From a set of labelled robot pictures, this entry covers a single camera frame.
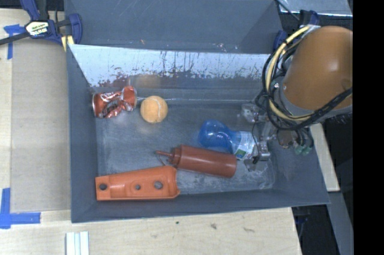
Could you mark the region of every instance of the yellow ball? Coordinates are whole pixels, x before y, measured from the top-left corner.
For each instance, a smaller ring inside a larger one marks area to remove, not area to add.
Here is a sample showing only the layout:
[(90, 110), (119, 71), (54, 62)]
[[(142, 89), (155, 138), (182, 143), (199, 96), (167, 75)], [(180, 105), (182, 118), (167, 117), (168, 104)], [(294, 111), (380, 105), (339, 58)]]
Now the yellow ball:
[(159, 123), (168, 114), (168, 105), (159, 96), (149, 96), (140, 105), (142, 118), (149, 123)]

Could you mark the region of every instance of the hole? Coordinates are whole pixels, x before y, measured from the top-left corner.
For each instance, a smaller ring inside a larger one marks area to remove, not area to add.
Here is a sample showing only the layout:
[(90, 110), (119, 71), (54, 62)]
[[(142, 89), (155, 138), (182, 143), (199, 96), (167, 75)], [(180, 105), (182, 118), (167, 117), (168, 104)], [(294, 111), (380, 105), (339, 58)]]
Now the hole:
[(101, 190), (101, 191), (104, 191), (104, 190), (107, 190), (108, 186), (106, 184), (100, 184), (98, 185), (98, 188)]
[(155, 181), (154, 183), (154, 187), (157, 189), (157, 190), (160, 190), (163, 188), (163, 183), (161, 181)]

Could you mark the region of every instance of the crushed soda can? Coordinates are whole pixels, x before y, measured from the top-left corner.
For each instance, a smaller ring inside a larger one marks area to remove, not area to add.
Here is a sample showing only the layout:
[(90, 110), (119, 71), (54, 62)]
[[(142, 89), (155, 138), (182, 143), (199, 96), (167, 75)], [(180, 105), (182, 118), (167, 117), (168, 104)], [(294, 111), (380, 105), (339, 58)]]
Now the crushed soda can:
[(121, 91), (92, 95), (92, 107), (97, 118), (111, 118), (121, 111), (132, 111), (136, 107), (136, 89), (125, 86)]

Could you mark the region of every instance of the table surface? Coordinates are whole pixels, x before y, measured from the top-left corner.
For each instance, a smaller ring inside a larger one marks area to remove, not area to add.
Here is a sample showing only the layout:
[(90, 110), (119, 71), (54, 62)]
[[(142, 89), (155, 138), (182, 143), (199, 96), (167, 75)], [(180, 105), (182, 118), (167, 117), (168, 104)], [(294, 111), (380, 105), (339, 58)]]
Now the table surface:
[[(5, 25), (28, 22), (23, 10), (0, 9)], [(39, 40), (27, 41), (40, 43)], [(0, 188), (11, 187), (12, 60), (0, 46)], [(311, 128), (328, 191), (339, 191), (320, 124)], [(90, 254), (302, 254), (290, 208), (72, 224), (70, 210), (43, 211), (40, 224), (0, 229), (0, 254), (64, 254), (67, 232), (89, 233)]]

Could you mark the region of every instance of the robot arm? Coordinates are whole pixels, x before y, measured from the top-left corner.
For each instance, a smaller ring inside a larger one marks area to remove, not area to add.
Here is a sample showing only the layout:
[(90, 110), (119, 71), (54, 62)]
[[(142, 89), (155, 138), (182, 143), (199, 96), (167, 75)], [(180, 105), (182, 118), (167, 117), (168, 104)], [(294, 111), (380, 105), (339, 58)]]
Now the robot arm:
[[(277, 138), (284, 147), (293, 144), (297, 153), (308, 153), (310, 125), (352, 112), (352, 46), (351, 30), (308, 25), (270, 55), (255, 99), (258, 144)], [(256, 148), (260, 157), (265, 145)]]

